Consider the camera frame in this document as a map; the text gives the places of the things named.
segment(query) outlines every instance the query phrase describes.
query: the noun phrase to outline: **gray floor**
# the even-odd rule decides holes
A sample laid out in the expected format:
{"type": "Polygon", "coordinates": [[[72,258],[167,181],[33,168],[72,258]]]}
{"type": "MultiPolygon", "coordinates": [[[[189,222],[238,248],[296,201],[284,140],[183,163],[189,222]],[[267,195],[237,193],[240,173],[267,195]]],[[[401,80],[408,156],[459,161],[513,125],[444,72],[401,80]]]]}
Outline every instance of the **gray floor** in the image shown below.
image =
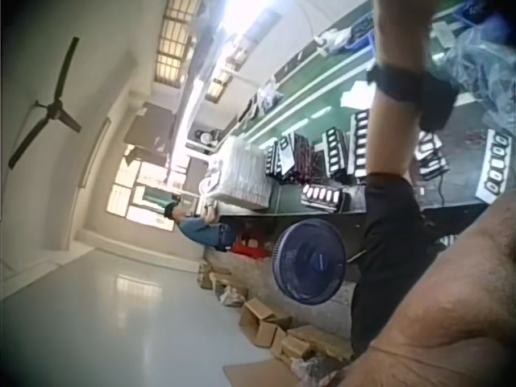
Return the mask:
{"type": "Polygon", "coordinates": [[[288,299],[278,289],[270,259],[252,260],[213,250],[206,250],[205,258],[216,266],[229,268],[248,286],[251,297],[258,297],[288,311],[294,317],[294,325],[311,324],[333,335],[347,339],[351,336],[351,301],[355,284],[344,282],[337,294],[322,305],[304,306],[288,299]]]}
{"type": "Polygon", "coordinates": [[[93,251],[2,303],[2,368],[23,385],[224,386],[268,359],[238,311],[182,273],[93,251]]]}

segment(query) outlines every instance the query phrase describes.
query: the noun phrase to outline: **ceiling fan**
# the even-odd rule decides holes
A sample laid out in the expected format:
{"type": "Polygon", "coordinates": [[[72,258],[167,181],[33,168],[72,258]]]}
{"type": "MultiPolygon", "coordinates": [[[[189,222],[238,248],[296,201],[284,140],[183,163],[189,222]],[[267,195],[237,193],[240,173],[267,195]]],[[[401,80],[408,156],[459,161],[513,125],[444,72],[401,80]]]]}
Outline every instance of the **ceiling fan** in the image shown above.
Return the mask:
{"type": "Polygon", "coordinates": [[[57,79],[56,91],[54,93],[54,102],[50,105],[42,105],[39,101],[35,102],[35,105],[38,107],[44,107],[47,109],[47,115],[42,118],[29,132],[27,137],[25,137],[22,143],[16,149],[16,152],[9,159],[9,168],[13,169],[18,163],[20,157],[23,153],[29,148],[32,144],[32,141],[36,138],[36,136],[43,130],[44,127],[50,122],[50,120],[59,119],[64,125],[79,133],[81,131],[81,125],[77,123],[75,119],[73,119],[70,114],[68,114],[65,109],[63,109],[63,102],[60,100],[63,95],[63,89],[65,87],[66,76],[68,75],[68,70],[70,64],[72,63],[73,54],[75,53],[75,48],[79,43],[79,38],[76,36],[72,39],[72,43],[66,52],[66,56],[64,57],[63,65],[61,66],[61,71],[59,73],[59,78],[57,79]]]}

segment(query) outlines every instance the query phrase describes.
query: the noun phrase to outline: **cardboard box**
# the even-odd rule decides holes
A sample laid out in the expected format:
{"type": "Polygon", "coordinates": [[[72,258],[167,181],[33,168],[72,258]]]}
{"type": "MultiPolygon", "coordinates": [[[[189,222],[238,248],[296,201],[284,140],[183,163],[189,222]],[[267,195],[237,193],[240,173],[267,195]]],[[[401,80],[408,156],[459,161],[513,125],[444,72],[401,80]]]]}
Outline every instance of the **cardboard box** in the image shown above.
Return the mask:
{"type": "Polygon", "coordinates": [[[316,352],[337,360],[349,361],[353,356],[349,340],[330,335],[311,325],[290,329],[288,335],[309,343],[316,352]]]}
{"type": "Polygon", "coordinates": [[[231,272],[227,268],[220,268],[207,263],[200,264],[197,275],[197,283],[201,287],[201,289],[213,289],[213,284],[210,279],[210,273],[231,275],[231,272]]]}
{"type": "Polygon", "coordinates": [[[281,341],[283,352],[290,358],[306,360],[313,355],[310,343],[287,335],[281,341]]]}
{"type": "Polygon", "coordinates": [[[280,327],[276,328],[273,345],[271,345],[271,353],[274,357],[281,360],[290,368],[290,365],[292,365],[292,359],[283,352],[283,347],[281,346],[281,342],[285,337],[287,337],[287,332],[283,331],[280,327]]]}
{"type": "Polygon", "coordinates": [[[244,297],[248,296],[248,288],[246,285],[238,278],[233,277],[231,274],[220,274],[212,272],[210,273],[210,281],[217,297],[220,297],[226,286],[232,286],[236,289],[238,294],[242,294],[244,297]]]}
{"type": "Polygon", "coordinates": [[[240,315],[240,330],[257,347],[270,348],[276,329],[288,329],[292,317],[281,309],[267,306],[257,298],[243,304],[240,315]]]}
{"type": "Polygon", "coordinates": [[[198,275],[197,275],[197,283],[201,287],[201,289],[213,289],[213,285],[210,280],[210,272],[211,266],[209,264],[200,264],[198,275]]]}
{"type": "Polygon", "coordinates": [[[225,365],[231,387],[296,387],[298,377],[277,359],[258,363],[225,365]]]}

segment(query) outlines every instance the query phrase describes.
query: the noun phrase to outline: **fan grille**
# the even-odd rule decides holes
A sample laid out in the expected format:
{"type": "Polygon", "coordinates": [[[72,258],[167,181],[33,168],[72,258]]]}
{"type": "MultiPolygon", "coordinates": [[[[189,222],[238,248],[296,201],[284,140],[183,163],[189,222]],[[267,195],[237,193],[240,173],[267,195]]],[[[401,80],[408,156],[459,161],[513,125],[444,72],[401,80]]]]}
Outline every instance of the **fan grille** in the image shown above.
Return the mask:
{"type": "Polygon", "coordinates": [[[310,219],[289,227],[273,251],[273,274],[281,292],[305,305],[328,301],[346,273],[346,252],[339,232],[328,222],[310,219]]]}

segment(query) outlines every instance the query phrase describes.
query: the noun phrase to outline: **black sleeve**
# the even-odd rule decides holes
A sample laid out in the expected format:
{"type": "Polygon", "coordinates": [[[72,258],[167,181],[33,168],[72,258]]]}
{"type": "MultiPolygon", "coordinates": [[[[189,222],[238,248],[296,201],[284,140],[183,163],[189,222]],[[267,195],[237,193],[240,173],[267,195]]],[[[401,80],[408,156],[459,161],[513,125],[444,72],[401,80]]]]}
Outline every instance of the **black sleeve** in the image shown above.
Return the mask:
{"type": "Polygon", "coordinates": [[[372,174],[365,189],[366,253],[358,259],[360,281],[352,299],[356,356],[380,333],[400,301],[427,270],[431,237],[412,186],[398,175],[372,174]]]}

